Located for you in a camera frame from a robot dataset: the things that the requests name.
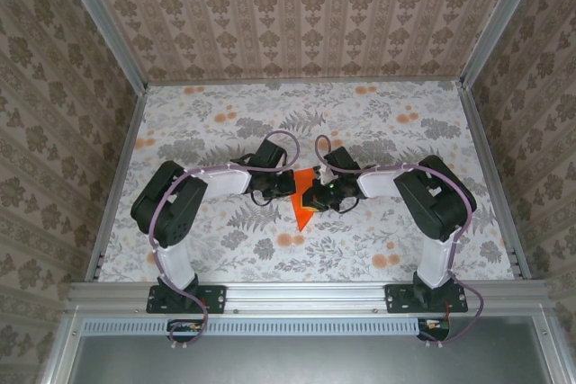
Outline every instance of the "gray leaf pattern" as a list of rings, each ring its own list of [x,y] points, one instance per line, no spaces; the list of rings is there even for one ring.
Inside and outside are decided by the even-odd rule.
[[[458,275],[510,278],[459,101],[451,82],[152,86],[100,279],[154,281],[158,276],[130,209],[162,162],[174,159],[186,168],[226,164],[254,152],[275,129],[287,129],[300,141],[296,170],[318,164],[313,143],[319,134],[328,135],[333,148],[345,146],[362,166],[442,157],[479,207],[458,245]],[[431,102],[443,110],[430,110]],[[289,138],[270,139],[288,151],[289,159],[293,156]],[[321,153],[327,149],[320,143]],[[29,198],[20,197],[18,185],[2,191],[2,200],[21,207]],[[203,202],[185,242],[204,281],[388,281],[411,278],[424,239],[396,198],[362,201],[346,215],[317,213],[299,232],[290,199],[257,207],[247,195],[238,195]]]

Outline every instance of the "floral wallpaper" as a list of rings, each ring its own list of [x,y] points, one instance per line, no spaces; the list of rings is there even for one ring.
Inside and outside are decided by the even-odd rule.
[[[104,0],[148,80],[459,76],[498,0]]]
[[[472,92],[531,269],[576,348],[576,0],[522,0]]]
[[[0,382],[40,376],[134,93],[80,0],[0,0]]]
[[[468,280],[513,277],[455,84],[429,81],[149,87],[99,281],[156,280],[130,211],[160,164],[225,164],[274,129],[300,141],[295,169],[318,165],[313,144],[322,133],[362,166],[440,155],[478,201],[455,271]],[[293,155],[289,138],[272,140]],[[400,198],[315,214],[300,232],[288,197],[257,207],[236,195],[203,202],[185,242],[201,281],[406,281],[425,239]]]

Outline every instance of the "orange object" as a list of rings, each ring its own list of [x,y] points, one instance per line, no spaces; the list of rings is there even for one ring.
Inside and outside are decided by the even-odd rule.
[[[302,231],[306,224],[312,219],[314,211],[302,207],[302,195],[312,186],[312,181],[316,178],[314,168],[294,172],[294,181],[296,183],[296,193],[290,197],[294,207],[294,215],[298,222],[298,229]]]

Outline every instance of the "purple cable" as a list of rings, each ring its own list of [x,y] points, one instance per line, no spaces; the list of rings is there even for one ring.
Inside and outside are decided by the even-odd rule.
[[[246,171],[246,172],[248,170],[250,170],[250,171],[263,171],[263,172],[267,172],[267,173],[279,173],[281,171],[284,171],[284,170],[287,170],[288,168],[290,168],[292,165],[294,165],[296,163],[296,161],[298,160],[298,156],[300,156],[300,143],[298,142],[298,139],[292,133],[285,131],[285,130],[273,130],[272,132],[270,132],[268,135],[265,136],[265,139],[268,139],[275,134],[287,135],[296,144],[296,154],[295,154],[294,158],[288,164],[277,167],[277,168],[260,168],[260,167],[255,167],[255,166],[226,164],[226,165],[210,166],[210,167],[204,168],[204,169],[197,168],[197,169],[192,170],[192,171],[186,171],[185,173],[180,175],[176,180],[174,180],[174,182],[168,187],[168,189],[164,193],[164,196],[160,199],[160,202],[158,203],[158,206],[156,207],[154,214],[152,215],[152,220],[150,221],[150,226],[148,228],[148,241],[150,242],[150,244],[152,246],[152,255],[154,256],[154,262],[156,263],[156,266],[157,266],[158,270],[160,271],[160,278],[171,290],[174,290],[175,292],[177,292],[181,296],[187,297],[188,299],[193,301],[196,305],[198,305],[198,307],[202,310],[202,326],[200,327],[198,334],[196,336],[194,336],[192,339],[190,339],[190,341],[187,342],[188,344],[193,344],[194,342],[196,342],[198,340],[198,338],[202,335],[204,330],[206,329],[206,326],[208,324],[208,310],[206,309],[206,307],[202,304],[202,302],[200,300],[198,300],[192,294],[188,294],[187,292],[180,290],[166,276],[164,266],[162,265],[162,263],[158,259],[159,243],[154,238],[154,228],[156,227],[156,223],[158,222],[158,216],[160,215],[160,211],[164,208],[165,204],[168,201],[168,198],[170,197],[170,195],[172,195],[172,193],[178,187],[178,185],[181,182],[183,182],[184,179],[186,179],[187,177],[190,177],[192,175],[196,175],[196,174],[200,174],[200,173],[209,174],[211,172],[221,172],[222,169],[239,170],[239,171]],[[173,337],[174,330],[176,327],[178,327],[178,326],[173,326],[171,331],[170,331],[170,334],[169,334],[169,339],[170,339],[170,342],[173,343],[173,346],[176,346],[176,344],[178,344],[178,342],[175,341],[174,337]]]
[[[478,300],[480,301],[480,306],[478,307],[478,310],[476,311],[476,314],[474,315],[472,322],[462,332],[460,332],[456,336],[453,336],[453,337],[446,339],[443,342],[437,341],[436,338],[434,338],[431,335],[428,335],[427,333],[424,333],[424,332],[421,332],[421,333],[424,336],[430,338],[432,340],[432,342],[435,342],[438,345],[448,344],[448,343],[453,342],[453,341],[459,339],[460,337],[462,337],[476,323],[476,321],[478,321],[478,318],[480,318],[480,314],[482,313],[482,311],[484,309],[484,298],[482,297],[480,292],[478,292],[476,289],[472,288],[468,284],[465,284],[465,283],[461,282],[460,280],[458,280],[458,278],[456,278],[456,276],[454,275],[454,272],[452,271],[452,267],[454,265],[454,259],[456,256],[456,247],[458,244],[458,239],[464,234],[464,231],[466,231],[466,229],[468,229],[468,227],[472,223],[472,205],[468,201],[468,198],[464,194],[464,191],[462,191],[462,189],[460,189],[460,187],[456,183],[454,183],[452,180],[450,180],[448,177],[446,177],[442,173],[439,173],[436,170],[433,170],[431,168],[427,168],[427,167],[422,166],[422,165],[399,164],[399,165],[389,165],[389,166],[375,166],[373,168],[365,168],[365,169],[361,169],[361,170],[345,170],[342,168],[338,168],[337,166],[333,166],[333,165],[329,164],[328,161],[324,158],[324,156],[322,156],[320,154],[320,151],[318,149],[318,143],[322,138],[324,138],[328,142],[328,151],[330,151],[330,149],[332,149],[332,144],[330,142],[330,138],[328,138],[326,135],[318,135],[316,137],[316,141],[314,142],[314,150],[316,152],[316,156],[322,162],[322,164],[324,164],[325,166],[330,168],[332,171],[336,171],[336,172],[340,172],[340,173],[348,173],[348,174],[363,174],[363,173],[374,173],[374,172],[379,172],[379,171],[386,172],[386,171],[399,171],[399,170],[402,170],[402,171],[419,170],[419,171],[423,171],[425,173],[429,173],[431,175],[434,175],[435,177],[443,180],[452,189],[454,189],[454,191],[460,196],[460,198],[462,199],[462,202],[464,204],[464,207],[466,208],[467,217],[466,217],[466,221],[464,222],[462,227],[458,230],[458,232],[454,235],[454,238],[452,239],[452,246],[450,247],[450,255],[448,256],[447,271],[455,283],[457,283],[457,284],[461,285],[462,287],[466,288],[467,290],[473,292],[478,297]]]

